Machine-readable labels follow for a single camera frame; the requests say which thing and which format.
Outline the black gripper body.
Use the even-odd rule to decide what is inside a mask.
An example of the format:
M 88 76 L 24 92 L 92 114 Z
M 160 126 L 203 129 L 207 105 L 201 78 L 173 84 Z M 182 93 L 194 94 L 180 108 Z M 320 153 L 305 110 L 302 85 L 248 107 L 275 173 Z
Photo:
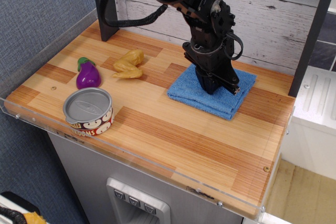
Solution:
M 234 42 L 232 40 L 225 40 L 222 45 L 218 44 L 211 49 L 199 46 L 192 41 L 185 42 L 183 49 L 187 60 L 196 68 L 210 73 L 218 82 L 225 80 L 233 83 L 239 80 L 232 66 L 234 60 Z

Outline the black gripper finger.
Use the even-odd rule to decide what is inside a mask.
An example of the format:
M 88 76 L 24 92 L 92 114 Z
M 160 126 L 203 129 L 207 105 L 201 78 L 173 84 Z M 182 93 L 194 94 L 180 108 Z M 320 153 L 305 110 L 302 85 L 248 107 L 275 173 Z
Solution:
M 215 91 L 222 87 L 222 85 L 213 77 L 210 73 L 202 70 L 201 68 L 195 68 L 197 79 L 202 89 L 212 95 Z
M 238 94 L 240 92 L 240 87 L 238 86 L 239 80 L 233 83 L 230 83 L 225 80 L 219 81 L 221 86 L 223 86 L 226 90 L 228 90 L 231 94 Z

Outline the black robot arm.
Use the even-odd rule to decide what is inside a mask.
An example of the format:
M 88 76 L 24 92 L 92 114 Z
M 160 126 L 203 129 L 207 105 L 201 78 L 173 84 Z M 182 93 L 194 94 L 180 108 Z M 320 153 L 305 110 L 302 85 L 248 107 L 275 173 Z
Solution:
M 191 30 L 191 40 L 183 44 L 184 56 L 195 65 L 197 79 L 208 94 L 224 87 L 236 95 L 239 78 L 232 67 L 241 53 L 234 54 L 234 43 L 243 45 L 234 34 L 234 14 L 224 0 L 157 0 L 180 12 Z

